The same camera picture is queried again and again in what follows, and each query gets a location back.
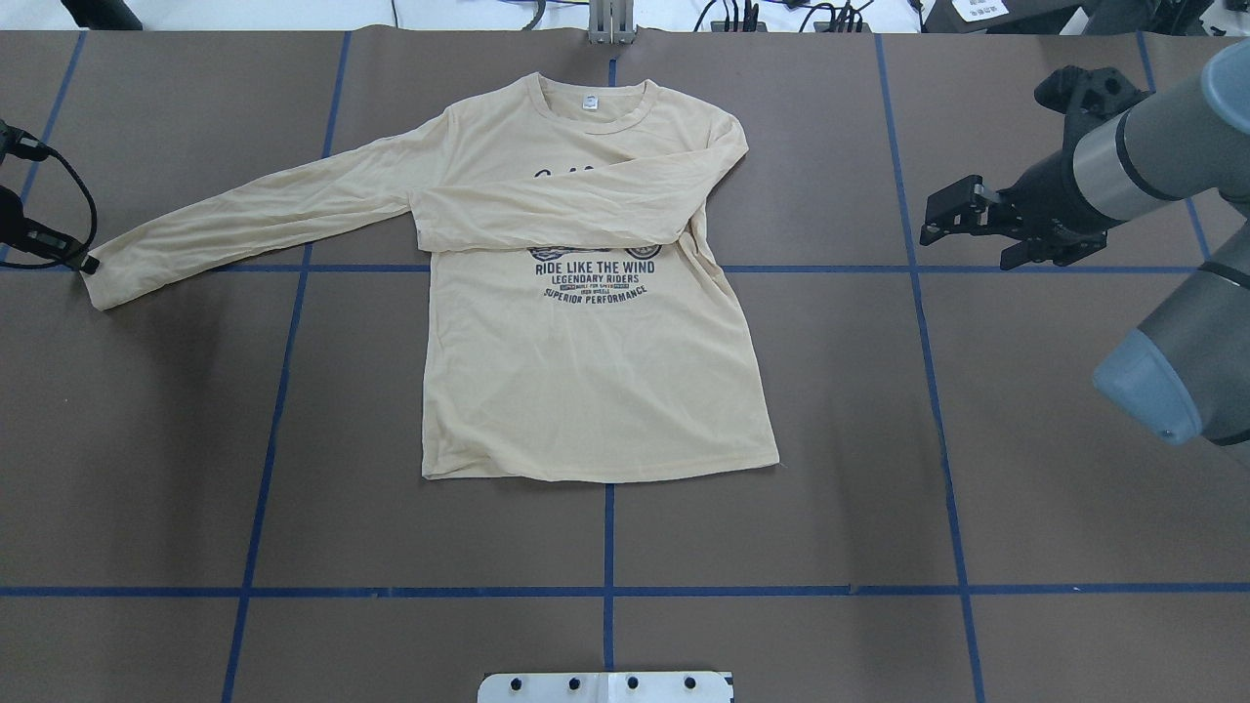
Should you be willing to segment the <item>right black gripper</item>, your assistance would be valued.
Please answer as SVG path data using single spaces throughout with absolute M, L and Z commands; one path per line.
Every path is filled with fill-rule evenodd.
M 1108 246 L 1110 219 L 1081 195 L 1072 158 L 1058 151 L 1036 163 L 1012 186 L 988 188 L 982 175 L 966 175 L 926 199 L 919 243 L 930 246 L 950 234 L 1001 234 L 1005 206 L 1018 220 L 1008 236 L 1018 243 L 1000 254 L 1002 271 L 1026 264 L 1071 266 Z

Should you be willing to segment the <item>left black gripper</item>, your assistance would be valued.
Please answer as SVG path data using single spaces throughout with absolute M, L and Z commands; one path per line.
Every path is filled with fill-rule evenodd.
M 75 236 L 52 228 L 35 228 L 25 216 L 20 196 L 8 186 L 1 186 L 1 243 L 40 258 L 49 266 L 68 266 L 85 274 L 95 274 L 100 266 L 98 258 L 88 250 L 89 243 L 80 243 Z

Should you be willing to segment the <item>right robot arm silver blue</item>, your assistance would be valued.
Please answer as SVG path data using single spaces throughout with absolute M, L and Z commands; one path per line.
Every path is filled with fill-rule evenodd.
M 1122 228 L 1182 210 L 1192 266 L 1094 370 L 1098 392 L 1171 445 L 1248 445 L 1248 40 L 1158 93 L 1118 68 L 1058 68 L 1034 99 L 1059 146 L 1008 186 L 926 196 L 918 240 L 1002 236 L 996 266 L 1081 266 Z

